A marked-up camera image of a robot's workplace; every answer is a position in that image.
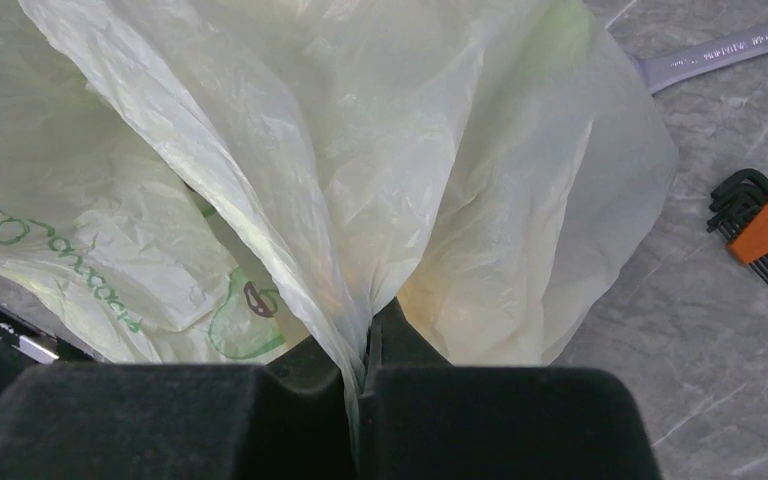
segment marble tabletop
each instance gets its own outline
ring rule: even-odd
[[[642,57],[768,21],[768,0],[586,3]],[[626,383],[665,479],[768,478],[768,286],[705,233],[714,186],[743,167],[768,175],[768,56],[655,99],[681,152],[664,213],[556,364]],[[1,279],[0,302],[81,344]]]

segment black object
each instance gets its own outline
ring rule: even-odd
[[[708,232],[719,231],[728,243],[734,241],[768,202],[768,178],[746,168],[727,178],[711,192]],[[768,254],[749,267],[768,284]]]
[[[456,368],[373,320],[362,479],[655,480],[629,392],[564,368]],[[54,364],[0,398],[0,479],[358,478],[342,380],[308,339],[266,366]]]

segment gray marble surface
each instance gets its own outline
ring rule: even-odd
[[[639,56],[768,21],[768,0],[589,0]],[[665,479],[768,478],[768,287],[705,233],[708,193],[768,174],[768,56],[687,81],[656,101],[681,150],[664,213],[556,362],[619,376],[637,399]],[[0,279],[0,301],[64,332]]]

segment white plastic bag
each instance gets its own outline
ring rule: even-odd
[[[298,322],[263,266],[245,249],[234,261],[183,182],[85,85],[0,0],[0,275],[113,361],[286,351],[282,329],[298,341]]]
[[[550,359],[676,163],[578,0],[20,2],[263,262],[353,421],[397,292],[453,361]]]

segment green avocado logo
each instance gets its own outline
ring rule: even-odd
[[[228,295],[208,328],[213,348],[226,358],[248,360],[284,345],[284,335],[273,318],[278,291],[258,290],[239,267],[229,280]]]

